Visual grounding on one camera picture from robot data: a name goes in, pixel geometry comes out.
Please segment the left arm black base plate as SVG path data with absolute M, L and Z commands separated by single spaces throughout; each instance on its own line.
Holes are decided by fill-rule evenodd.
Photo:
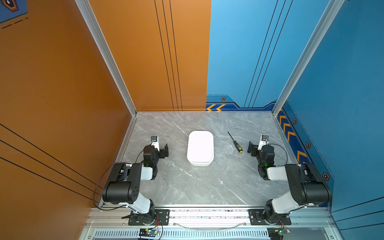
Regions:
M 132 214 L 129 218 L 129 226 L 167 226 L 170 220 L 170 210 L 154 209 L 147 214 Z

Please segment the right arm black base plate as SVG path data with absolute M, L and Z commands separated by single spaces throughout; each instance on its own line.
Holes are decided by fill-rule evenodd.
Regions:
M 285 226 L 290 226 L 292 224 L 288 214 L 276 214 L 273 211 L 266 213 L 262 209 L 250 209 L 248 214 L 252 226 L 280 225 L 281 223 Z

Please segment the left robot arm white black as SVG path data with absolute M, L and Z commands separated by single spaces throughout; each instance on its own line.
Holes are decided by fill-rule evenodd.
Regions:
M 144 159 L 140 163 L 114 164 L 103 188 L 103 201 L 119 205 L 120 208 L 129 208 L 132 213 L 128 218 L 143 225 L 151 225 L 156 221 L 155 205 L 140 193 L 140 185 L 142 181 L 156 178 L 159 160 L 168 156 L 168 145 L 159 150 L 153 145 L 147 145 L 143 149 Z

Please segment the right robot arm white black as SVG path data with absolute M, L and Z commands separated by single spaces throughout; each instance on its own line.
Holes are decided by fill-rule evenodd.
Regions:
M 274 147 L 261 141 L 249 142 L 247 152 L 258 160 L 258 171 L 266 181 L 288 182 L 290 190 L 266 202 L 264 210 L 249 210 L 251 224 L 289 224 L 290 213 L 310 205 L 321 205 L 332 200 L 332 191 L 313 164 L 285 164 L 275 166 Z

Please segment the black yellow screwdriver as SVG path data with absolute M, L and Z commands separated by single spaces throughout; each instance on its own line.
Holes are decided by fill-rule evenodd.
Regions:
M 234 140 L 234 138 L 232 137 L 232 135 L 231 135 L 229 132 L 228 132 L 228 134 L 229 134 L 229 136 L 231 137 L 231 139 L 232 139 L 232 141 L 233 141 L 233 144 L 234 144 L 235 148 L 237 149 L 237 151 L 238 151 L 239 153 L 242 153 L 242 152 L 243 152 L 242 147 L 237 143 L 236 140 Z

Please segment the white plastic bin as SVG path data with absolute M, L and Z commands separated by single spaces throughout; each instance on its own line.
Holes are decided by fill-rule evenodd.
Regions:
M 209 131 L 189 134 L 187 160 L 195 167 L 207 167 L 214 160 L 214 136 Z

